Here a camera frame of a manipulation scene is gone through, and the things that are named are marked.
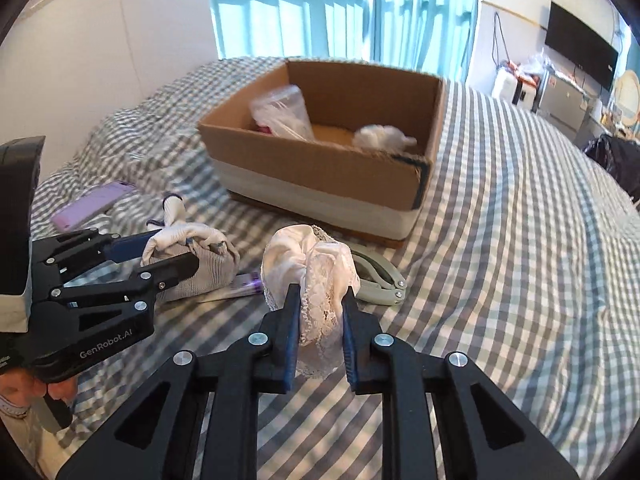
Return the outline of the operator left hand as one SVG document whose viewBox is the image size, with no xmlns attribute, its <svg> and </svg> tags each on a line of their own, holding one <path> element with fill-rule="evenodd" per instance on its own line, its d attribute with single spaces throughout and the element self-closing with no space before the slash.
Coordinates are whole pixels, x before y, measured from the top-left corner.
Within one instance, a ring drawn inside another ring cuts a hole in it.
<svg viewBox="0 0 640 480">
<path fill-rule="evenodd" d="M 32 400 L 42 398 L 46 394 L 54 400 L 71 404 L 78 391 L 78 378 L 73 377 L 56 384 L 45 384 L 29 374 L 27 370 L 14 368 L 0 376 L 0 386 L 2 398 L 20 408 L 28 408 Z"/>
</svg>

